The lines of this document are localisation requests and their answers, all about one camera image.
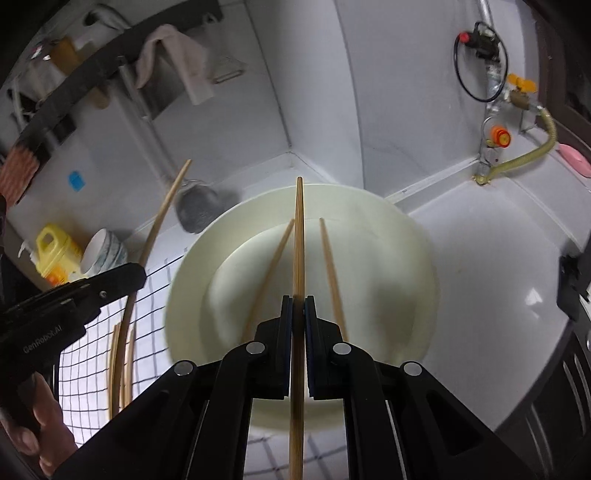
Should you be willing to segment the wooden chopstick one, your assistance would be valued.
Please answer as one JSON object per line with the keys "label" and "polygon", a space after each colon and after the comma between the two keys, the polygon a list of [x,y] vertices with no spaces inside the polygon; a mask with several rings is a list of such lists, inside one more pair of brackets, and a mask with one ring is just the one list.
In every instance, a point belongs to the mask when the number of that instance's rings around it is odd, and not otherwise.
{"label": "wooden chopstick one", "polygon": [[294,211],[294,314],[291,328],[290,480],[304,474],[304,180],[297,178]]}

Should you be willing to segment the wooden chopstick two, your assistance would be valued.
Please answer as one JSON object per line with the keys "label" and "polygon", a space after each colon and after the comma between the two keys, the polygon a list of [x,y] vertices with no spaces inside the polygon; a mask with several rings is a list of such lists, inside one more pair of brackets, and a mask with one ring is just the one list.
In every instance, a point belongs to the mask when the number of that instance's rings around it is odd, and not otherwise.
{"label": "wooden chopstick two", "polygon": [[[154,219],[152,227],[149,231],[147,239],[144,242],[143,248],[141,250],[141,254],[139,256],[139,265],[141,267],[145,267],[153,246],[155,244],[156,238],[159,234],[161,225],[168,213],[170,205],[173,202],[174,196],[180,189],[182,180],[184,175],[188,171],[192,160],[187,159],[182,167],[180,168],[178,174],[176,175],[174,181],[172,182],[171,186],[169,187],[169,191],[166,193],[164,200],[158,210],[158,213]],[[121,318],[120,323],[120,330],[119,330],[119,337],[118,337],[118,345],[116,351],[116,360],[114,366],[114,373],[113,373],[113,385],[112,385],[112,394],[111,394],[111,406],[113,409],[113,417],[118,414],[120,411],[120,389],[121,389],[121,379],[123,377],[123,369],[124,369],[124,361],[126,355],[126,341],[127,341],[127,333],[129,329],[129,325],[131,322],[131,316],[133,313],[133,308],[136,302],[137,293],[133,292],[127,296],[124,312]]]}

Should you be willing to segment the wooden chopstick five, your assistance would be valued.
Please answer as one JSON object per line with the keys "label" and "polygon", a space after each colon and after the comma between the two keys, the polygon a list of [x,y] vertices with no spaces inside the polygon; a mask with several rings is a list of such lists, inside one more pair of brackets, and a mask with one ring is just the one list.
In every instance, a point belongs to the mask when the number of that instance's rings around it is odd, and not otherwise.
{"label": "wooden chopstick five", "polygon": [[112,394],[113,373],[114,373],[114,366],[115,366],[115,360],[116,360],[116,351],[117,351],[117,345],[118,345],[119,330],[120,330],[120,323],[117,323],[114,325],[114,328],[113,328],[112,337],[111,337],[111,346],[110,346],[109,357],[108,357],[107,414],[108,414],[109,421],[113,417],[113,409],[111,406],[111,394]]}

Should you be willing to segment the wooden chopstick six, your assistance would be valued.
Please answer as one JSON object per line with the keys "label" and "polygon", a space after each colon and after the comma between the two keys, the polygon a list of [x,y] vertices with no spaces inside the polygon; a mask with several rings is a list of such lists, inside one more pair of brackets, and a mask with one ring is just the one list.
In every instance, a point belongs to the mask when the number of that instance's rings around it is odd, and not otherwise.
{"label": "wooden chopstick six", "polygon": [[122,407],[127,407],[132,401],[133,358],[135,349],[136,327],[132,326],[126,345],[126,359],[123,372]]}

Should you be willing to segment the wooden chopstick four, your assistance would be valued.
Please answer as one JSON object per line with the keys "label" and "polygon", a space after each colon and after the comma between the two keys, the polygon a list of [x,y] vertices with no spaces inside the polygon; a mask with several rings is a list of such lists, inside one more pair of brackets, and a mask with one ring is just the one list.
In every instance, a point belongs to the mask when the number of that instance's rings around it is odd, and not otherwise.
{"label": "wooden chopstick four", "polygon": [[327,225],[325,225],[325,219],[320,219],[320,231],[322,238],[322,251],[325,257],[325,269],[327,270],[328,281],[329,281],[329,292],[331,292],[332,300],[332,313],[335,317],[335,323],[339,325],[341,329],[342,339],[345,341],[349,340],[348,331],[346,330],[346,322],[344,310],[342,309],[342,297],[339,292],[339,281],[337,272],[335,271],[335,260],[332,255],[332,246],[329,241],[329,232]]}

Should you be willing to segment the yellow dish soap bottle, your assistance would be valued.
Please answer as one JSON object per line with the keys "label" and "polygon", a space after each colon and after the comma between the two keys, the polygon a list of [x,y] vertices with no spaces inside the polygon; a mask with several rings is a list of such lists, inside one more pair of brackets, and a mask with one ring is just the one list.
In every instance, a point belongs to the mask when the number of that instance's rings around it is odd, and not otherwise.
{"label": "yellow dish soap bottle", "polygon": [[45,225],[33,246],[21,243],[18,257],[26,252],[40,276],[52,287],[74,282],[83,277],[83,252],[72,237],[55,224]]}

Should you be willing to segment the top blue white bowl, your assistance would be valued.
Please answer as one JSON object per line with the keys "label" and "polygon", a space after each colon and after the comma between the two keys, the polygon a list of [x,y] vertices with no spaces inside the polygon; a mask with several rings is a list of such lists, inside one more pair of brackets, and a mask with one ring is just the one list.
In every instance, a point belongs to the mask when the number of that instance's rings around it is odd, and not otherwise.
{"label": "top blue white bowl", "polygon": [[87,277],[94,276],[106,271],[105,261],[107,260],[110,239],[107,229],[101,229],[90,239],[84,251],[80,269]]}

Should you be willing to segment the middle blue white bowl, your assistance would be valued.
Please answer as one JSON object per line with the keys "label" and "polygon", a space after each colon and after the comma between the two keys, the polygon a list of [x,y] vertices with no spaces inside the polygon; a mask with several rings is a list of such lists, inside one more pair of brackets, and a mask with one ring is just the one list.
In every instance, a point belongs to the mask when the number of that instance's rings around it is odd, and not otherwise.
{"label": "middle blue white bowl", "polygon": [[105,267],[107,270],[116,268],[127,261],[127,250],[117,236],[109,233],[110,245]]}

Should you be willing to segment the orange striped hanging cloth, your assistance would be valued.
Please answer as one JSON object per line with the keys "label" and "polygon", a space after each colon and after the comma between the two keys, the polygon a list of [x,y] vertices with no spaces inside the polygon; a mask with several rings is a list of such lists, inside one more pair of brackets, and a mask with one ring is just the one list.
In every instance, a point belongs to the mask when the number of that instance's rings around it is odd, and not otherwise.
{"label": "orange striped hanging cloth", "polygon": [[17,204],[39,168],[35,155],[23,145],[15,145],[1,165],[0,188],[7,209]]}

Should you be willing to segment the metal spatula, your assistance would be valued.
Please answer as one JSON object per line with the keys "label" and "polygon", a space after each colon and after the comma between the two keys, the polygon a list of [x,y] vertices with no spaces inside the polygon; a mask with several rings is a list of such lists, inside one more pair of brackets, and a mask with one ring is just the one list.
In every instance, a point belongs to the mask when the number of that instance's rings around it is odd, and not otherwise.
{"label": "metal spatula", "polygon": [[[143,159],[159,184],[168,189],[179,173],[179,167],[153,123],[143,94],[135,87],[131,67],[122,56],[117,61],[120,88],[116,93],[121,115]],[[236,203],[238,198],[232,192],[216,191],[204,181],[191,179],[187,173],[181,177],[180,186],[172,200],[180,226],[192,234],[204,231]]]}

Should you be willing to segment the black phone holder clip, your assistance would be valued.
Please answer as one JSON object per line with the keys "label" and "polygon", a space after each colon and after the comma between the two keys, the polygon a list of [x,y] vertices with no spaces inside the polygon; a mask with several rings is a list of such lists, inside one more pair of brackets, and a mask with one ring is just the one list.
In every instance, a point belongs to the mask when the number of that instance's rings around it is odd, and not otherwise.
{"label": "black phone holder clip", "polygon": [[589,299],[589,285],[590,252],[585,251],[577,256],[562,256],[559,262],[557,306],[574,322],[577,322],[584,312],[581,299]]}

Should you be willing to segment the metal peeler hanging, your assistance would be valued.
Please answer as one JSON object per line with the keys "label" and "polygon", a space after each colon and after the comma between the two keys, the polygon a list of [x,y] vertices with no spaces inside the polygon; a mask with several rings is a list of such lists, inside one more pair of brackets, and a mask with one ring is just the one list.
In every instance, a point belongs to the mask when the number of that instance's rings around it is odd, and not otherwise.
{"label": "metal peeler hanging", "polygon": [[245,73],[245,63],[231,55],[219,56],[211,67],[209,80],[212,84],[221,84],[238,78]]}

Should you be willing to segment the pink beige hanging towel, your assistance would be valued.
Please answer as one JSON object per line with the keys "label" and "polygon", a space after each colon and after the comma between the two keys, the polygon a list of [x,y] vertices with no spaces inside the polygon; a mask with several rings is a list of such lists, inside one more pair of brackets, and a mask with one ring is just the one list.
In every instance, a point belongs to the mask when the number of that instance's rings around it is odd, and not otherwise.
{"label": "pink beige hanging towel", "polygon": [[158,43],[169,56],[190,102],[197,106],[211,99],[214,91],[208,80],[208,50],[171,24],[160,25],[146,38],[136,62],[135,87],[143,88],[151,78]]}

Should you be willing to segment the gas valve with pipe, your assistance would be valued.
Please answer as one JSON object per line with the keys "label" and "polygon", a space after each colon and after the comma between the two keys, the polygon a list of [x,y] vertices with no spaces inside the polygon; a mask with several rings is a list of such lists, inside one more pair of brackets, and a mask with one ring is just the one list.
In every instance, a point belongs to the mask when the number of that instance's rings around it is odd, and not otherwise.
{"label": "gas valve with pipe", "polygon": [[[485,118],[481,123],[478,169],[474,181],[484,186],[493,179],[524,167],[548,154],[556,144],[557,132],[549,111],[533,99],[537,85],[509,71],[510,59],[505,42],[494,27],[492,11],[487,1],[477,3],[480,19],[471,30],[460,32],[453,45],[453,65],[456,78],[464,92],[485,106]],[[460,69],[460,53],[471,52],[485,65],[485,94],[475,94],[464,82]],[[501,107],[511,105],[524,112],[531,112],[542,120],[548,135],[537,148],[514,159],[500,161],[497,153],[510,146],[512,136],[508,128],[498,121]]]}

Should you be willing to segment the blue wall hook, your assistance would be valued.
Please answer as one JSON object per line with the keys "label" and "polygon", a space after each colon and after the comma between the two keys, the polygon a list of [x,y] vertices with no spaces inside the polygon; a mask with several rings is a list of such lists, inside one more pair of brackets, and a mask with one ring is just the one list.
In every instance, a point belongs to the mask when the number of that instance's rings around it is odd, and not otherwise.
{"label": "blue wall hook", "polygon": [[70,185],[72,190],[75,192],[81,191],[86,185],[84,178],[82,177],[81,173],[78,171],[71,171],[69,173],[68,184]]}

